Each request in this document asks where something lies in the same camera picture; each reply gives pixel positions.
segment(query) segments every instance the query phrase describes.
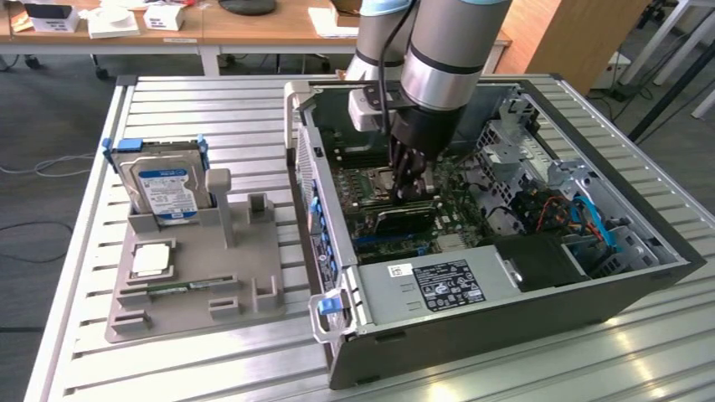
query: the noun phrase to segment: gray floor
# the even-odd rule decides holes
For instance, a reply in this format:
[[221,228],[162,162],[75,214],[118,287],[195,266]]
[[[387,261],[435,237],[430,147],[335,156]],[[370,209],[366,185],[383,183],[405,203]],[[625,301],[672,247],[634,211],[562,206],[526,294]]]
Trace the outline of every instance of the gray floor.
[[[624,53],[636,58],[653,35],[654,29],[634,32],[624,46]],[[0,73],[0,165],[27,168],[34,163],[63,155],[91,152],[101,138],[113,82],[94,76],[94,67],[86,56],[42,56],[42,70],[30,70],[23,62],[10,73]],[[270,74],[274,56],[261,65],[263,56],[253,55],[226,70],[226,74]],[[198,57],[102,56],[101,62],[113,75],[198,75],[202,64]],[[345,67],[346,58],[334,63]],[[289,58],[285,73],[297,74],[301,62]],[[321,63],[311,60],[309,69],[319,72]],[[666,111],[680,107],[704,87],[714,75],[709,66]],[[656,98],[669,88],[650,86]],[[606,111],[604,101],[597,106]],[[612,101],[616,112],[622,104]],[[644,118],[656,100],[638,98],[618,126],[629,132]],[[705,121],[697,121],[689,112],[693,103],[657,135],[644,149],[668,172],[692,191],[697,199],[715,210],[715,111]],[[86,167],[87,161],[67,163],[59,171]],[[34,175],[10,176],[0,173],[0,226],[33,220],[57,219],[74,224],[85,192],[86,175],[74,178],[41,178]],[[69,236],[50,226],[0,232],[0,254],[43,258],[62,253]],[[62,261],[47,264],[18,263],[0,257],[0,327],[42,327],[54,296]],[[0,333],[0,400],[22,400],[38,351],[38,333]]]

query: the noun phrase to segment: hard drive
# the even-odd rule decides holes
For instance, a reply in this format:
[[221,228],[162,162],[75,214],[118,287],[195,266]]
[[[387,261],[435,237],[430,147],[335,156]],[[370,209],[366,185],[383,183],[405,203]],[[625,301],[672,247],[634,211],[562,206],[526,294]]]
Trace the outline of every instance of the hard drive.
[[122,140],[106,156],[121,175],[135,214],[154,214],[162,226],[197,220],[214,200],[206,188],[209,146],[186,142]]

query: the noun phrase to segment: blue cable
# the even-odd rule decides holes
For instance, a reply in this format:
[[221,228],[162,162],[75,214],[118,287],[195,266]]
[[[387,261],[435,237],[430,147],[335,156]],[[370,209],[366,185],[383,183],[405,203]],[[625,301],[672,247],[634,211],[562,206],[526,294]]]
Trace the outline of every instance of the blue cable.
[[[616,243],[616,237],[612,232],[606,230],[606,226],[604,226],[602,216],[600,215],[600,210],[596,207],[592,200],[586,197],[578,196],[574,197],[574,201],[582,201],[589,209],[589,213],[592,214],[592,217],[594,218],[596,227],[600,229],[600,232],[602,232],[604,241],[608,245],[614,247],[617,251],[620,251],[618,244]],[[576,207],[572,207],[572,219],[576,223],[580,223],[582,220],[580,219],[580,213],[576,210]]]

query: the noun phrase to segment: barcode sticker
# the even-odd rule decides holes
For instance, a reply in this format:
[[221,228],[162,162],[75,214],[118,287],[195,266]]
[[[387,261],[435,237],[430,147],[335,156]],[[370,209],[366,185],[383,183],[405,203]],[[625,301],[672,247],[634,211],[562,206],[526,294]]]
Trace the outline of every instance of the barcode sticker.
[[397,278],[398,276],[413,275],[413,264],[389,265],[390,276]]

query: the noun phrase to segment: aluminum slatted table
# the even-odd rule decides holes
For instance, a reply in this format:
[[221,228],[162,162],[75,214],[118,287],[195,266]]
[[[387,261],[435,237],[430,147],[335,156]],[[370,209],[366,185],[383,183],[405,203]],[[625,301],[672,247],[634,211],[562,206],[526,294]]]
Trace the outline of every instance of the aluminum slatted table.
[[[710,263],[602,325],[362,387],[327,388],[283,149],[283,87],[333,76],[146,77],[115,89],[103,137],[197,137],[233,173],[233,200],[278,206],[287,314],[122,344],[105,340],[129,201],[101,150],[38,355],[29,401],[706,400],[715,397],[715,219],[562,81],[528,78]],[[552,148],[572,146],[541,122]]]

